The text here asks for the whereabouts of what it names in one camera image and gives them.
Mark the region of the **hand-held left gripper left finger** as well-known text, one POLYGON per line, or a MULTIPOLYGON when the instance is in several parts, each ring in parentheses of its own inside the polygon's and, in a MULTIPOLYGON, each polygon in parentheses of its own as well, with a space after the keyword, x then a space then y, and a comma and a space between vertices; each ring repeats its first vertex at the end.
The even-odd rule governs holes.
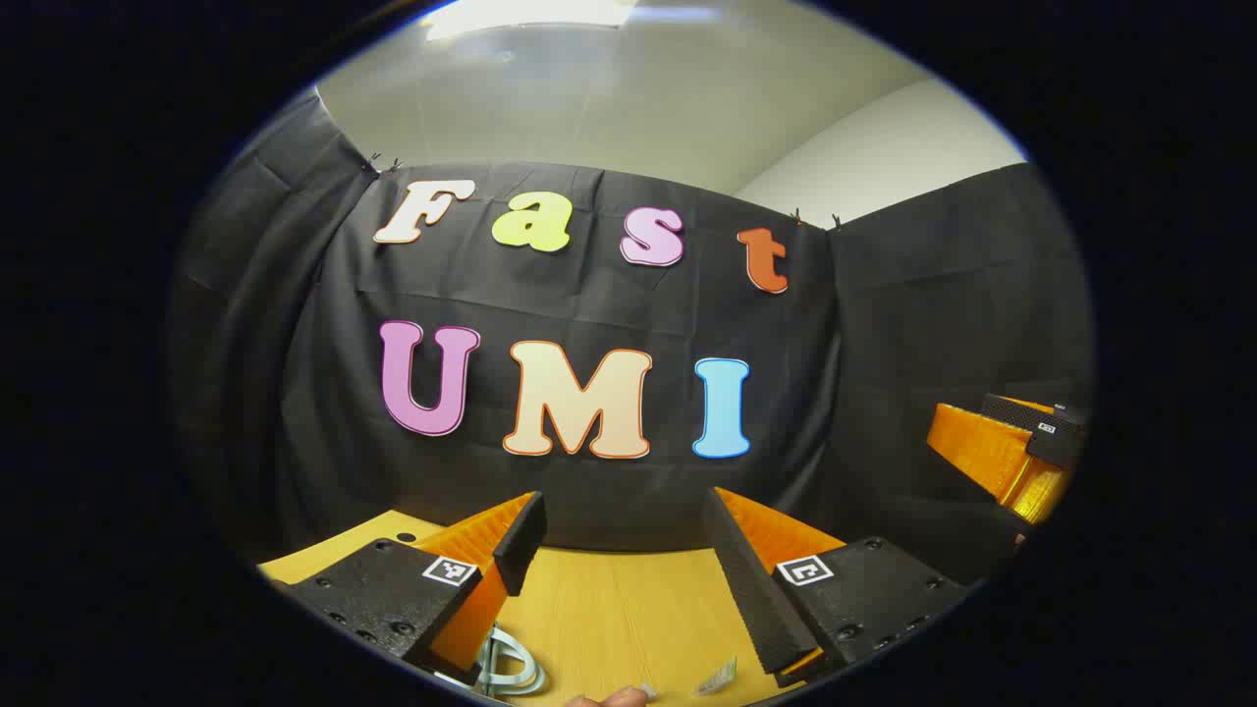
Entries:
POLYGON ((426 538, 372 538, 309 577, 273 586, 376 650, 471 686, 546 531, 544 497, 528 492, 426 538))

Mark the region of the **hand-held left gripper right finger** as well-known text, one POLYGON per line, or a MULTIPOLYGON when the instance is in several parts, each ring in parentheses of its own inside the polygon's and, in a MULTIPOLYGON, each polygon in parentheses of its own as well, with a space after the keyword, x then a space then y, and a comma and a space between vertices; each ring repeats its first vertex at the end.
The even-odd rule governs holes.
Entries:
POLYGON ((823 530, 719 486, 703 528, 760 671, 778 687, 879 659, 957 608, 983 576, 973 533, 859 516, 823 530))

